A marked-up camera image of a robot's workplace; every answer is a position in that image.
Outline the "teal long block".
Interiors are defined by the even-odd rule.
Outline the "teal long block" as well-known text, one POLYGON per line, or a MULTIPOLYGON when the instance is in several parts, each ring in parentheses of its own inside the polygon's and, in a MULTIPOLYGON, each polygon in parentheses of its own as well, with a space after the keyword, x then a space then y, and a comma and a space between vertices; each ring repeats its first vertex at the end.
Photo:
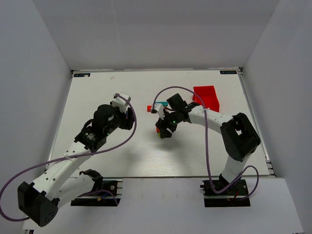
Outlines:
POLYGON ((166 102, 166 101, 158 101, 158 102, 156 102, 156 104, 161 104, 161 105, 163 105, 164 107, 167 107, 167 106, 168 106, 168 102, 166 102))

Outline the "red plastic tray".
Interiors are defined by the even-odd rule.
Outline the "red plastic tray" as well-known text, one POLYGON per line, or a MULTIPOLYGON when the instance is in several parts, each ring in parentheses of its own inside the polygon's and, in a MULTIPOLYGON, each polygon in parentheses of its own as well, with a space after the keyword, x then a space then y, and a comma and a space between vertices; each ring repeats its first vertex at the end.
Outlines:
POLYGON ((213 110, 215 112, 219 112, 220 104, 216 95, 215 87, 213 85, 210 86, 194 86, 193 91, 196 95, 193 95, 193 102, 199 103, 202 105, 202 101, 204 102, 206 108, 213 110))

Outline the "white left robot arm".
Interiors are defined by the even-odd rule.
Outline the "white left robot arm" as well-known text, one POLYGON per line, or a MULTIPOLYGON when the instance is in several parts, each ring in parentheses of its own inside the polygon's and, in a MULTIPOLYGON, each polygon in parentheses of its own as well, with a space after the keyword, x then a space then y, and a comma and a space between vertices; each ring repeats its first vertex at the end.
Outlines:
POLYGON ((69 182, 69 177, 106 143, 116 129, 131 130, 136 115, 128 103, 100 105, 93 118, 85 122, 64 156, 32 182, 18 186, 19 209, 38 226, 44 227, 56 216, 58 210, 83 194, 102 191, 103 177, 88 169, 69 182))

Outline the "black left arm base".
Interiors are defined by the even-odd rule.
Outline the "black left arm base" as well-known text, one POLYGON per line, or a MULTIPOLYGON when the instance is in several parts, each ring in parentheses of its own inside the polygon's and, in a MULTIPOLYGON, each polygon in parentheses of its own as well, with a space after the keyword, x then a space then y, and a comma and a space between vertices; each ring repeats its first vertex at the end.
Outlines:
POLYGON ((72 207, 117 207, 122 197, 122 179, 104 179, 101 190, 94 190, 71 201, 72 207))

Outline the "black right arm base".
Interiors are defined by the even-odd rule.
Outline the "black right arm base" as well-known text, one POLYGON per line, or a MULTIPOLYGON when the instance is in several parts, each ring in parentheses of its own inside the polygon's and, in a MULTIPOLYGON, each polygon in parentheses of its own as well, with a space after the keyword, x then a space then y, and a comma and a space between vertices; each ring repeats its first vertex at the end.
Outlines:
POLYGON ((246 180, 241 179, 235 185, 223 193, 213 192, 210 181, 203 180, 200 188, 203 191, 205 208, 228 208, 228 207, 250 207, 250 199, 245 198, 248 194, 246 180))

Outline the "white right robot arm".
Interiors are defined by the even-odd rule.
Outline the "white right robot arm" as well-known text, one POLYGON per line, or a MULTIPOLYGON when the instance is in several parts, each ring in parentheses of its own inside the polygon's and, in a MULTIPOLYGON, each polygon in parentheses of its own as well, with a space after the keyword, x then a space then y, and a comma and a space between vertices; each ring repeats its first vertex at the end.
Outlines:
POLYGON ((187 103, 180 94, 167 99, 169 108, 160 103, 153 103, 152 113, 158 114, 156 128, 160 138, 171 138, 179 123, 201 125, 205 128, 205 139, 208 130, 221 134, 228 158, 218 183, 210 180, 209 188, 215 194, 221 194, 234 187, 249 168, 246 164, 261 143, 253 125, 244 113, 226 115, 215 112, 196 102, 187 103))

